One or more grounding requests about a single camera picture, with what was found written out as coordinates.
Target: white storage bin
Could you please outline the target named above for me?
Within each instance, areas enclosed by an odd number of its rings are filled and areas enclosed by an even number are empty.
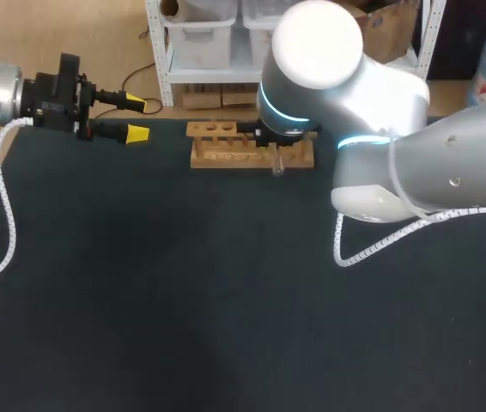
[[[251,32],[252,64],[264,66],[279,19],[300,0],[242,0],[243,25]]]
[[[237,0],[218,0],[218,21],[169,21],[162,18],[173,44],[174,57],[183,69],[224,69],[230,65],[232,26]]]

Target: wooden floor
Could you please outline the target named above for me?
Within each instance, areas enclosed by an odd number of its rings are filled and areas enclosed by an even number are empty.
[[[0,0],[0,61],[20,65],[24,76],[33,78],[37,71],[57,73],[60,53],[68,52],[81,56],[81,69],[91,82],[100,88],[118,90],[128,74],[153,62],[149,37],[138,38],[147,24],[143,0]],[[433,84],[431,114],[446,115],[462,107],[465,86],[462,82]],[[135,76],[127,89],[139,97],[159,96],[155,70]],[[98,104],[91,116],[107,108]],[[111,116],[142,115],[116,112]],[[187,112],[168,107],[155,116],[252,119],[256,112]]]

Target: robotic arm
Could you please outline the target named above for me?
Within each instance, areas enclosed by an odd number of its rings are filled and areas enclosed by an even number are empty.
[[[486,106],[426,126],[428,87],[365,56],[342,7],[298,3],[281,19],[258,91],[260,135],[337,139],[331,201],[352,218],[402,221],[486,208]]]
[[[62,54],[57,75],[37,73],[34,80],[24,80],[18,66],[0,63],[0,126],[16,118],[32,118],[34,126],[63,130],[86,141],[95,136],[121,143],[147,140],[148,129],[88,118],[97,100],[136,112],[144,112],[146,102],[123,91],[98,91],[86,75],[79,75],[79,62],[78,56]]]

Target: black table surface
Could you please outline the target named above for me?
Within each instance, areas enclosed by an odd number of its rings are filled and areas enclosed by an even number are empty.
[[[343,270],[330,138],[274,178],[192,171],[185,124],[152,129],[16,138],[0,411],[486,410],[486,216]],[[400,226],[348,221],[343,252]]]

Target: white shelf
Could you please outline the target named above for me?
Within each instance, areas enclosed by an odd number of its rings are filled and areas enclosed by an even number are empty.
[[[394,69],[400,69],[415,74],[418,68],[418,57],[416,56],[415,49],[410,46],[409,49],[407,49],[405,56],[397,58],[386,65],[393,67]]]
[[[260,81],[262,68],[252,65],[249,34],[241,30],[239,21],[232,33],[232,64],[227,69],[182,69],[176,61],[176,51],[166,47],[166,31],[161,22],[160,0],[145,0],[149,22],[149,37],[154,48],[157,77],[164,106],[173,105],[173,83],[254,83]],[[446,7],[446,0],[422,0],[422,44],[417,54],[410,48],[407,54],[388,65],[409,71],[426,80],[435,42]]]
[[[258,83],[262,68],[252,65],[251,41],[248,31],[232,32],[232,63],[226,69],[182,69],[173,54],[167,80],[171,83]]]

